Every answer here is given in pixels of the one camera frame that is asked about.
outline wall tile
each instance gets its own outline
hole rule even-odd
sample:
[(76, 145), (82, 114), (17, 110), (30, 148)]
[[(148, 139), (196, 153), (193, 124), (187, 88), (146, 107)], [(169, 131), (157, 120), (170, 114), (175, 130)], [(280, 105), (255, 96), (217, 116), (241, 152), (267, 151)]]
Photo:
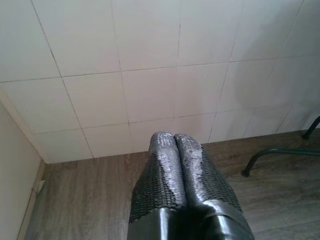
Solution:
[(1, 1), (0, 25), (0, 82), (59, 77), (30, 1)]
[(120, 72), (63, 79), (83, 128), (128, 122)]
[(171, 133), (173, 126), (174, 120), (172, 118), (130, 123), (133, 152), (148, 151), (151, 136), (159, 131)]
[(320, 56), (282, 58), (276, 61), (259, 106), (320, 99)]
[(277, 133), (306, 130), (318, 116), (320, 116), (319, 102), (296, 103), (292, 106)]
[(253, 112), (253, 109), (217, 112), (209, 142), (241, 139)]
[(119, 71), (110, 0), (33, 0), (63, 76)]
[(173, 132), (175, 134), (188, 134), (199, 143), (205, 144), (208, 142), (214, 113), (177, 117), (173, 121)]
[(255, 108), (276, 60), (231, 62), (218, 111)]
[(179, 65), (227, 62), (242, 6), (243, 0), (184, 0)]
[(81, 129), (40, 133), (34, 136), (47, 152), (51, 164), (92, 158)]
[(256, 108), (244, 137), (275, 134), (290, 108), (288, 104)]
[(246, 0), (231, 59), (276, 58), (303, 0)]
[(216, 112), (227, 67), (227, 63), (178, 67), (174, 115)]
[(79, 129), (61, 78), (6, 82), (0, 85), (32, 133)]
[(133, 152), (128, 124), (83, 129), (94, 158)]
[(176, 68), (122, 73), (130, 122), (173, 118)]
[(177, 64), (180, 0), (112, 0), (123, 70)]
[(320, 1), (305, 0), (284, 44), (282, 56), (320, 54)]

